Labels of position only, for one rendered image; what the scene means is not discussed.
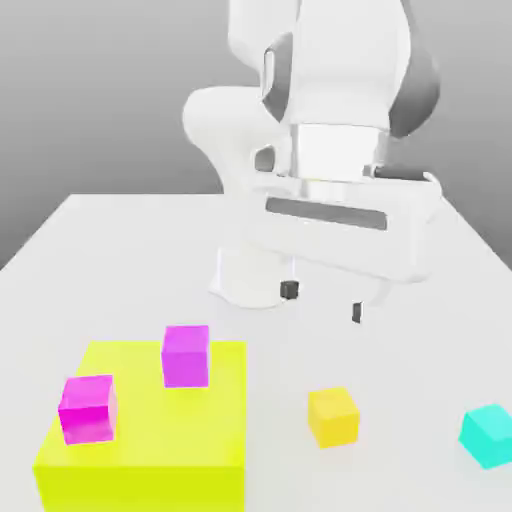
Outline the small orange cube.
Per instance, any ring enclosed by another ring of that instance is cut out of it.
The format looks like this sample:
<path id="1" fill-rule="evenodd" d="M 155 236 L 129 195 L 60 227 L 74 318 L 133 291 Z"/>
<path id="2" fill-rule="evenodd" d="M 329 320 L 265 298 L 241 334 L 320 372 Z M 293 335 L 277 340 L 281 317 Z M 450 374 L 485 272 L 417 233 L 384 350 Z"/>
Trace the small orange cube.
<path id="1" fill-rule="evenodd" d="M 355 443 L 360 411 L 345 387 L 311 391 L 308 395 L 308 425 L 322 449 Z"/>

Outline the large yellow box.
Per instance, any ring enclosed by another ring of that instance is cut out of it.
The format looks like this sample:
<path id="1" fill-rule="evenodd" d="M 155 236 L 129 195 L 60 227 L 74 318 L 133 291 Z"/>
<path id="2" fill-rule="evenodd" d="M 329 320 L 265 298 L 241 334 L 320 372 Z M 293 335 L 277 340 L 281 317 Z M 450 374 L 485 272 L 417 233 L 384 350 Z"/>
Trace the large yellow box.
<path id="1" fill-rule="evenodd" d="M 246 345 L 210 345 L 206 388 L 163 384 L 157 342 L 92 342 L 110 374 L 114 441 L 67 445 L 53 421 L 33 464 L 44 512 L 245 512 Z"/>

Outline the small purple cube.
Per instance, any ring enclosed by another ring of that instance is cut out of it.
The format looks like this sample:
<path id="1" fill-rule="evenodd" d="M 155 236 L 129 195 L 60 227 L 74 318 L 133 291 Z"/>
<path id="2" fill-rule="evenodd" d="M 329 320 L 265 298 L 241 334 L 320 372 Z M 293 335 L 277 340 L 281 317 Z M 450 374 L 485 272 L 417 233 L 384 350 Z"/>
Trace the small purple cube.
<path id="1" fill-rule="evenodd" d="M 209 385 L 209 328 L 207 325 L 168 326 L 161 347 L 166 388 Z"/>

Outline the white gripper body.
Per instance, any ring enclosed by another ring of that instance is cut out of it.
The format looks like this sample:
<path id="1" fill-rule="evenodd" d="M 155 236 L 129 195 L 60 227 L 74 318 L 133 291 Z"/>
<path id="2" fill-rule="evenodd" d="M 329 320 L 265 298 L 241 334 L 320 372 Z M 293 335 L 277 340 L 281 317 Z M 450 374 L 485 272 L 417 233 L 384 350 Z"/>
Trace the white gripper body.
<path id="1" fill-rule="evenodd" d="M 394 282 L 430 270 L 431 222 L 440 183 L 365 178 L 313 182 L 310 197 L 252 192 L 244 199 L 247 239 L 269 251 Z"/>

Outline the small cyan cube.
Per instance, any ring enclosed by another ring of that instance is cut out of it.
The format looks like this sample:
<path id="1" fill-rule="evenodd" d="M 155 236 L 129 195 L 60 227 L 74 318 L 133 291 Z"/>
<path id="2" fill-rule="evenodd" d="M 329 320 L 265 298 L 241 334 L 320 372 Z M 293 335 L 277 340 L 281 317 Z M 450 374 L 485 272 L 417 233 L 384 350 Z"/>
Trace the small cyan cube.
<path id="1" fill-rule="evenodd" d="M 468 411 L 459 442 L 483 469 L 512 463 L 512 416 L 498 404 Z"/>

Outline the small magenta cube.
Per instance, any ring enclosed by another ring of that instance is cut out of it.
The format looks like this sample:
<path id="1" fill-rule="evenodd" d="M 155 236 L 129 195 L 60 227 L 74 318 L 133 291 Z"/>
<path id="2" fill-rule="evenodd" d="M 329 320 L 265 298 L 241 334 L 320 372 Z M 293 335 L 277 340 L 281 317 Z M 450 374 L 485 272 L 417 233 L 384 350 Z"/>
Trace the small magenta cube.
<path id="1" fill-rule="evenodd" d="M 117 411 L 112 375 L 69 378 L 58 406 L 65 443 L 75 445 L 113 441 Z"/>

